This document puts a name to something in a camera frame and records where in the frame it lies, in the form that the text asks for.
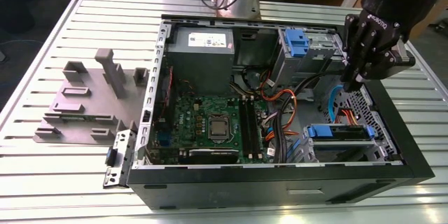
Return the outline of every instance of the aluminum table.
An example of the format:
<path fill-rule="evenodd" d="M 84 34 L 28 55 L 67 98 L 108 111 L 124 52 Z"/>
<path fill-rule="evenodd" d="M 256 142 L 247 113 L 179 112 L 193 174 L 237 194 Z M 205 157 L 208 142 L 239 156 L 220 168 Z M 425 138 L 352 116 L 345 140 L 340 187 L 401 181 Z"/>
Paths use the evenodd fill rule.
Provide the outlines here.
<path fill-rule="evenodd" d="M 264 20 L 341 25 L 359 9 L 261 2 Z M 0 114 L 0 220 L 137 223 L 447 223 L 448 93 L 417 65 L 383 81 L 436 177 L 349 205 L 151 211 L 129 189 L 103 189 L 107 146 L 32 140 L 68 61 L 101 68 L 96 48 L 124 69 L 152 69 L 160 15 L 213 16 L 200 0 L 72 0 Z"/>

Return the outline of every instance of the table leg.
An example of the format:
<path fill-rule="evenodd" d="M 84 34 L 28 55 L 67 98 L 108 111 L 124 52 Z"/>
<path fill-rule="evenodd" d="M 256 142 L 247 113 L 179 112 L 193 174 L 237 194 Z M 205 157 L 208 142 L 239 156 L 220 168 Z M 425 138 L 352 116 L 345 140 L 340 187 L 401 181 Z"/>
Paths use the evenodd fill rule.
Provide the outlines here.
<path fill-rule="evenodd" d="M 341 7 L 353 7 L 357 0 L 344 0 Z"/>

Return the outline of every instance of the robotic arm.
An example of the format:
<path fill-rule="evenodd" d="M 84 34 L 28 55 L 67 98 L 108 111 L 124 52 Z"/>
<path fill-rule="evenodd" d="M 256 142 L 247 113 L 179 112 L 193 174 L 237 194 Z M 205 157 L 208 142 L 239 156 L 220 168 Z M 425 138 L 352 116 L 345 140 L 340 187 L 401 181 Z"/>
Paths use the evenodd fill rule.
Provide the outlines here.
<path fill-rule="evenodd" d="M 341 75 L 345 92 L 359 90 L 367 80 L 384 79 L 415 65 L 404 43 L 436 1 L 361 0 L 360 14 L 345 17 L 347 65 Z M 215 0 L 209 8 L 223 17 L 257 18 L 260 15 L 259 0 Z"/>
<path fill-rule="evenodd" d="M 347 66 L 341 75 L 345 92 L 359 90 L 365 80 L 384 79 L 415 65 L 404 43 L 436 1 L 361 0 L 361 13 L 345 17 Z"/>

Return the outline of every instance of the blue cable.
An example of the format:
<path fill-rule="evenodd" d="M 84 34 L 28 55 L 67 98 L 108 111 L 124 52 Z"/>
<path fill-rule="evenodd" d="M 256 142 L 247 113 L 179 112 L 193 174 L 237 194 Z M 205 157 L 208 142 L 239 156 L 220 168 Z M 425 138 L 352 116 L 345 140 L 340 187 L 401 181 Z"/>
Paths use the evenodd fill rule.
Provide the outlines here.
<path fill-rule="evenodd" d="M 333 112 L 333 102 L 336 98 L 337 91 L 343 89 L 343 85 L 336 85 L 333 89 L 329 92 L 329 98 L 328 98 L 328 114 L 329 114 L 329 119 L 331 122 L 335 121 L 335 112 Z"/>

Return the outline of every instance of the floor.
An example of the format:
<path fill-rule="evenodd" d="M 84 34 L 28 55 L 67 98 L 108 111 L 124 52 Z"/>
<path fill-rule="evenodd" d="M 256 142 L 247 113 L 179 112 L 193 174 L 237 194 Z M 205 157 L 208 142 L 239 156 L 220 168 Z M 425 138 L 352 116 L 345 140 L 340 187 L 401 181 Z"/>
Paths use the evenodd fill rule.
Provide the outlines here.
<path fill-rule="evenodd" d="M 33 57 L 39 52 L 41 43 L 45 41 L 69 1 L 71 0 L 31 1 L 28 6 L 36 21 L 35 28 L 19 35 L 8 34 L 0 29 L 0 49 L 8 57 L 8 61 L 0 63 L 0 109 L 8 101 Z M 32 41 L 4 43 L 11 40 Z M 413 45 L 427 59 L 443 83 L 448 86 L 448 57 L 444 56 L 444 52 L 448 49 L 447 38 L 428 28 L 420 39 L 413 41 Z"/>

